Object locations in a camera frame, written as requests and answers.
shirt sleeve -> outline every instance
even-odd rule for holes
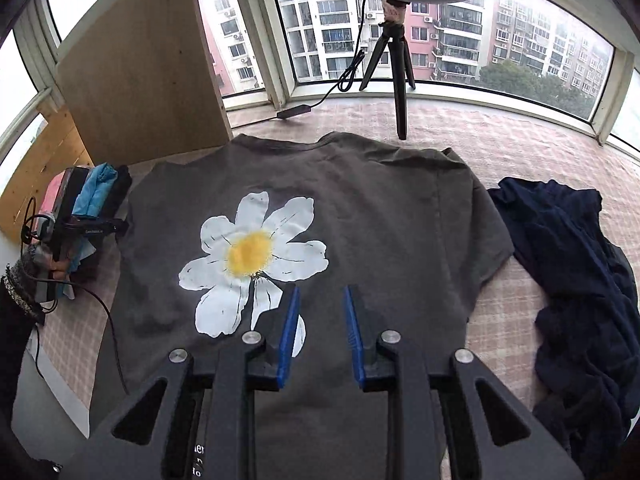
[[[462,162],[453,150],[444,154]],[[506,225],[468,166],[438,176],[441,233],[454,293],[470,315],[481,287],[513,254]]]

plywood panel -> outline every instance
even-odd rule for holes
[[[65,107],[49,117],[0,196],[0,229],[4,234],[19,242],[30,197],[39,208],[51,179],[70,166],[80,165],[91,166],[92,161]]]
[[[60,60],[56,80],[96,164],[231,137],[197,0],[115,1]]]

power cord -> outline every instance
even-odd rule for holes
[[[358,28],[358,39],[356,40],[356,46],[360,46],[360,37],[362,36],[362,27],[364,26],[364,8],[367,0],[362,0],[362,8],[360,9],[360,27]],[[350,65],[340,74],[338,81],[327,91],[326,94],[320,99],[317,103],[312,105],[298,105],[291,108],[287,108],[286,110],[281,110],[276,113],[274,117],[268,117],[266,119],[260,119],[258,121],[251,121],[249,123],[238,124],[238,126],[233,126],[231,129],[236,130],[238,128],[243,128],[244,126],[251,126],[252,124],[260,124],[265,123],[267,121],[273,121],[274,119],[290,119],[292,117],[309,113],[313,108],[318,105],[321,105],[325,99],[329,97],[329,94],[333,92],[336,88],[340,92],[348,92],[353,86],[353,80],[356,77],[356,72],[360,64],[364,61],[365,52],[361,48],[353,55],[351,59]]]
[[[29,214],[29,209],[31,208],[32,210],[32,215],[27,217],[27,215]],[[36,211],[36,199],[32,196],[29,199],[29,202],[27,204],[27,208],[24,211],[24,221],[22,222],[22,226],[23,228],[28,224],[28,222],[31,222],[31,224],[29,225],[29,232],[32,238],[39,240],[39,238],[35,235],[35,233],[33,232],[33,222],[36,218],[38,218],[39,216],[42,215],[36,215],[35,213]],[[22,248],[24,247],[24,242],[22,241],[22,239],[20,239],[20,259],[22,259]],[[107,315],[107,320],[109,321],[109,326],[111,329],[111,338],[113,339],[113,353],[115,355],[115,360],[116,360],[116,367],[118,369],[118,375],[120,377],[120,383],[122,384],[122,389],[124,390],[124,393],[129,395],[129,389],[127,388],[127,384],[124,380],[124,375],[122,373],[122,366],[120,365],[120,354],[118,353],[118,339],[116,337],[116,331],[115,328],[113,326],[113,319],[111,319],[111,313],[109,312],[109,309],[107,308],[107,306],[104,304],[104,301],[101,300],[101,298],[94,292],[92,291],[90,288],[84,286],[84,285],[80,285],[79,283],[74,283],[74,282],[70,282],[69,280],[50,280],[50,279],[45,279],[45,278],[36,278],[35,276],[31,276],[30,274],[27,273],[27,271],[24,269],[24,266],[22,266],[22,272],[23,274],[29,278],[30,280],[33,280],[34,282],[41,282],[41,283],[60,283],[61,285],[71,285],[71,286],[76,286],[78,288],[81,288],[82,290],[84,290],[85,292],[87,292],[88,294],[90,294],[91,296],[93,296],[98,303],[100,303],[100,306],[103,308],[103,310],[105,311],[106,315]],[[53,306],[45,311],[43,310],[44,314],[50,314],[51,312],[53,312],[58,306],[58,300],[54,300],[54,304]],[[36,370],[38,371],[38,373],[40,374],[40,376],[42,377],[42,373],[40,373],[40,369],[38,368],[38,356],[40,354],[40,331],[38,330],[38,325],[36,324],[36,334],[38,337],[38,349],[36,350]]]

plaid tablecloth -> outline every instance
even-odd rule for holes
[[[255,108],[233,112],[230,118],[232,124],[241,124],[272,114],[273,109]],[[640,171],[623,153],[561,126],[470,105],[411,100],[408,123],[408,140],[403,142],[396,137],[392,101],[337,98],[293,120],[248,126],[235,133],[315,142],[340,130],[409,148],[451,146],[486,187],[495,187],[505,176],[553,178],[576,189],[594,187],[603,196],[600,222],[604,234],[622,247],[636,275],[640,272]],[[210,151],[167,160],[185,163]],[[134,186],[155,163],[130,168]],[[119,258],[110,237],[104,245],[99,278],[90,284],[109,307],[118,282]],[[542,290],[512,258],[482,290],[466,338],[468,347],[530,409],[544,393],[533,371],[540,344],[533,322],[544,303]],[[44,351],[87,408],[105,323],[100,305],[79,291],[75,301],[60,302],[42,330]]]

silver screw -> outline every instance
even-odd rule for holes
[[[401,339],[400,333],[395,330],[385,330],[380,337],[382,338],[382,341],[389,345],[395,345]]]
[[[172,363],[182,363],[187,358],[187,351],[184,348],[176,348],[171,350],[169,354],[169,361]]]
[[[247,345],[255,345],[260,342],[262,339],[262,335],[260,332],[256,332],[255,330],[249,330],[249,332],[245,332],[242,334],[242,342]]]
[[[474,355],[466,348],[459,348],[458,350],[456,350],[456,353],[454,355],[456,357],[456,361],[465,365],[468,365],[471,361],[474,360]]]

